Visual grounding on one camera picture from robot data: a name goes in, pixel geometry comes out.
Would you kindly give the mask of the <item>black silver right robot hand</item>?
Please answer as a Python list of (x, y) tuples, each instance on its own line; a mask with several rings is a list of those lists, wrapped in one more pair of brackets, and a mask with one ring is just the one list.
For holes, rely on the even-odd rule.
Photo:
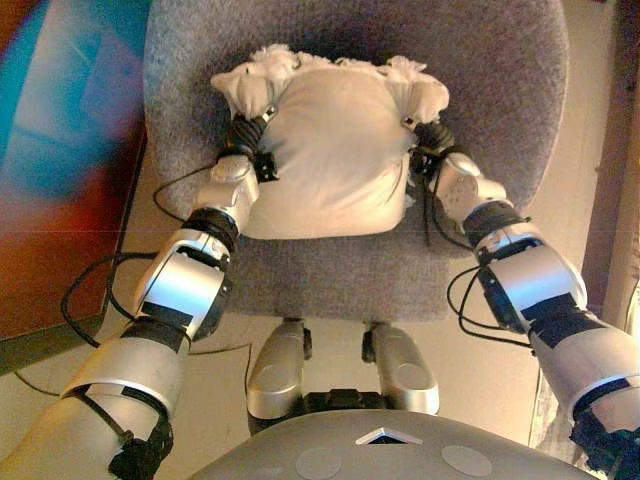
[(440, 154), (455, 143), (452, 131), (439, 119), (423, 123), (406, 116), (401, 124), (415, 137), (415, 146), (427, 153)]

